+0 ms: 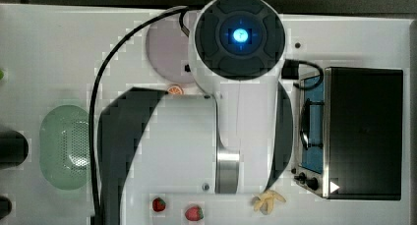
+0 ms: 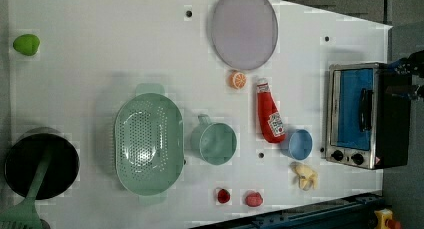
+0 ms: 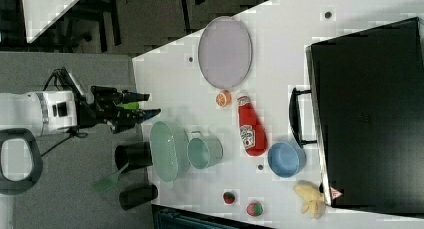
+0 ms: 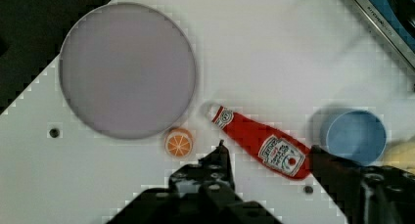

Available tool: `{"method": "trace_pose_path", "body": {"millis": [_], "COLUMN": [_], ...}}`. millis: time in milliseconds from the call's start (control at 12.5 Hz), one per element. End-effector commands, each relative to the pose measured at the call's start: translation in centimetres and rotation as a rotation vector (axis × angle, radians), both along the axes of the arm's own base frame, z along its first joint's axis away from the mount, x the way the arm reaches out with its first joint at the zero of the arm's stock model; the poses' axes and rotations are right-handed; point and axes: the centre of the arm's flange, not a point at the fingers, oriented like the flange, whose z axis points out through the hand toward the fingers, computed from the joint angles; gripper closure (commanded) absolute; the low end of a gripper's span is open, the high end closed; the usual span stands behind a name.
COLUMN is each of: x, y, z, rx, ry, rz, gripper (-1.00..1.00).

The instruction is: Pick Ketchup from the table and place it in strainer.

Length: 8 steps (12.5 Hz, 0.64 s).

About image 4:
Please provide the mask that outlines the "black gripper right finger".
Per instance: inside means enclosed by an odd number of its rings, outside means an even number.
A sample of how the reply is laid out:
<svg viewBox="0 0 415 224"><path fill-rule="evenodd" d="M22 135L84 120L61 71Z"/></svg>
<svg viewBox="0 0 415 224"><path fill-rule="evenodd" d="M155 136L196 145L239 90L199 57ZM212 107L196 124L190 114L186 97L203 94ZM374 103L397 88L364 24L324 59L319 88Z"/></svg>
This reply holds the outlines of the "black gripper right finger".
<svg viewBox="0 0 415 224"><path fill-rule="evenodd" d="M314 146L310 171L348 224L415 224L415 179L393 166L361 166Z"/></svg>

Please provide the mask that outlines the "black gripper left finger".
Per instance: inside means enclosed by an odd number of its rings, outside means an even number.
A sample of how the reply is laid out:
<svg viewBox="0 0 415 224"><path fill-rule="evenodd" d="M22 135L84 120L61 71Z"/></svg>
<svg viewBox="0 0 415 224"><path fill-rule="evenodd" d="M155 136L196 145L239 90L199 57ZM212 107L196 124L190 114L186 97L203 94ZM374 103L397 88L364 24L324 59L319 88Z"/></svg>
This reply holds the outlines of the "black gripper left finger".
<svg viewBox="0 0 415 224"><path fill-rule="evenodd" d="M168 189L180 197L196 194L204 185L223 185L235 190L231 160L224 141L197 163L186 164L172 173L168 179Z"/></svg>

